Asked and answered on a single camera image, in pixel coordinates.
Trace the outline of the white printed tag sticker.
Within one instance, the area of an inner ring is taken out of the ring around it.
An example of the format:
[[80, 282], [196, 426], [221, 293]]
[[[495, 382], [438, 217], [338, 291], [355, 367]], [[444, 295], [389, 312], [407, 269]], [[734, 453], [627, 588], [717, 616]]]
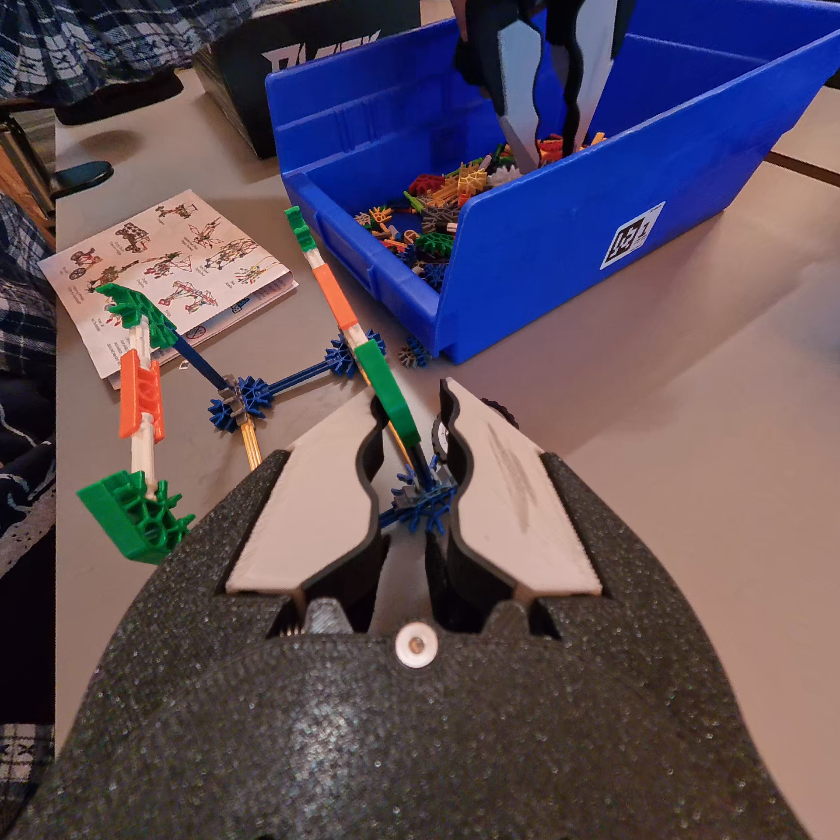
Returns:
[[614, 234], [609, 249], [605, 253], [601, 270], [614, 265], [618, 260], [641, 248], [664, 207], [665, 202], [661, 202], [648, 209], [645, 213], [631, 219], [624, 226], [619, 227]]

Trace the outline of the pile of colourful construction pieces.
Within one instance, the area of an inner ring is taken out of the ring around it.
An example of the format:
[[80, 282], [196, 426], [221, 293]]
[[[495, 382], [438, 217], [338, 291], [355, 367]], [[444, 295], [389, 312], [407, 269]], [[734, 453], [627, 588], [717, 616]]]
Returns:
[[374, 232], [391, 224], [431, 244], [362, 245], [342, 239], [341, 260], [393, 312], [425, 319], [529, 320], [600, 280], [615, 221], [602, 154], [578, 153], [517, 176], [510, 156], [468, 161], [449, 174], [420, 163], [418, 141], [397, 136], [349, 155], [333, 200], [363, 212]]

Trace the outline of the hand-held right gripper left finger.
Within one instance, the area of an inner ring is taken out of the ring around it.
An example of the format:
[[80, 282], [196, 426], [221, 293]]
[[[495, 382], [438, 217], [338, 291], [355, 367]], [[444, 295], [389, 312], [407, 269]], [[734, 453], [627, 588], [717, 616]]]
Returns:
[[356, 633], [368, 632], [389, 550], [371, 485], [385, 425], [375, 394], [362, 392], [294, 441], [226, 593], [288, 595], [300, 618], [332, 597]]

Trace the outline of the colourful construction toy model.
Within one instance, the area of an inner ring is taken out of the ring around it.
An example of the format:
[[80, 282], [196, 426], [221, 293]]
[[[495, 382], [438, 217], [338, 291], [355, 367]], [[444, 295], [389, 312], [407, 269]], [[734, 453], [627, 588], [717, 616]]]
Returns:
[[184, 539], [193, 516], [174, 513], [179, 495], [155, 474], [154, 447], [165, 436], [161, 371], [152, 350], [174, 348], [217, 389], [210, 414], [224, 431], [239, 430], [248, 464], [262, 461], [254, 419], [264, 417], [274, 396], [314, 376], [330, 371], [358, 372], [372, 387], [385, 410], [388, 428], [405, 456], [402, 486], [394, 489], [392, 507], [380, 524], [407, 525], [411, 530], [445, 533], [445, 517], [454, 501], [456, 484], [444, 478], [438, 458], [425, 458], [417, 425], [405, 396], [385, 358], [378, 334], [362, 330], [354, 310], [330, 267], [322, 258], [299, 206], [286, 211], [290, 228], [306, 257], [340, 337], [332, 342], [324, 362], [274, 384], [249, 377], [223, 376], [176, 332], [174, 324], [142, 293], [114, 283], [101, 294], [112, 299], [110, 311], [129, 329], [129, 351], [120, 360], [120, 437], [131, 443], [131, 470], [122, 470], [77, 492], [77, 496], [128, 560], [158, 564]]

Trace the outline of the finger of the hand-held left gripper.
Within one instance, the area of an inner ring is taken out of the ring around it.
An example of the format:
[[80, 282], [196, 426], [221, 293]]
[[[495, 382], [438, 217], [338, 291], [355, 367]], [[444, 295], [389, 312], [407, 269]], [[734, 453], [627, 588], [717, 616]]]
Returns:
[[548, 44], [563, 89], [563, 154], [585, 141], [614, 61], [617, 1], [549, 1]]
[[497, 45], [504, 102], [500, 125], [519, 171], [533, 172], [541, 162], [534, 91], [542, 59], [542, 37], [536, 28], [519, 19], [498, 32]]

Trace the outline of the illustrated instruction booklet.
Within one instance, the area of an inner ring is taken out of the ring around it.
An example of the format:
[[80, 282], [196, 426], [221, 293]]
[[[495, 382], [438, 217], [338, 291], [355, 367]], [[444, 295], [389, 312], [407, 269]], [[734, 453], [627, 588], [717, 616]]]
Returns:
[[192, 191], [185, 191], [39, 263], [98, 375], [119, 389], [129, 331], [97, 292], [143, 293], [192, 346], [297, 287], [291, 271]]

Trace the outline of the blue plastic storage bin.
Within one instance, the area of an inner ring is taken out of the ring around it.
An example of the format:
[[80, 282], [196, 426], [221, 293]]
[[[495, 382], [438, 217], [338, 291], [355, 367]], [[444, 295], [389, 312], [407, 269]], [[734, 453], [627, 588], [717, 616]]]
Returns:
[[290, 201], [432, 354], [490, 347], [718, 214], [838, 69], [837, 3], [638, 2], [589, 150], [470, 199], [440, 292], [355, 220], [503, 140], [454, 20], [268, 75]]

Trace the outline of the black cardboard box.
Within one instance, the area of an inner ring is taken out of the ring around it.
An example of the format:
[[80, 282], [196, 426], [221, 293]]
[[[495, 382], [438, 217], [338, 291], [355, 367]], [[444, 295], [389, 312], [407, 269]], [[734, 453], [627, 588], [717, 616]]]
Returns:
[[421, 24], [419, 1], [275, 1], [193, 60], [205, 92], [261, 160], [276, 155], [266, 99], [271, 72]]

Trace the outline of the plaid clothing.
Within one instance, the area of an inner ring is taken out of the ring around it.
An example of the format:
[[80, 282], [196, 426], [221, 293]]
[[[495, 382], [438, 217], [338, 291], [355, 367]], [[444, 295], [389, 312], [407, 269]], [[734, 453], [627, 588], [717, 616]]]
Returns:
[[49, 106], [188, 66], [260, 1], [2, 1], [2, 99]]
[[54, 756], [56, 298], [45, 237], [1, 196], [2, 835]]

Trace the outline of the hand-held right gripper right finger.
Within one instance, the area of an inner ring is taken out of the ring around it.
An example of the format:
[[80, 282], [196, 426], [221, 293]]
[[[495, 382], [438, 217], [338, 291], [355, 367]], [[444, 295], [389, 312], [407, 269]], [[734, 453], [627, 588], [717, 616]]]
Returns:
[[532, 634], [556, 634], [543, 598], [603, 594], [552, 483], [544, 451], [464, 386], [440, 382], [455, 483], [444, 537], [427, 537], [436, 624], [462, 634], [501, 631], [510, 604]]

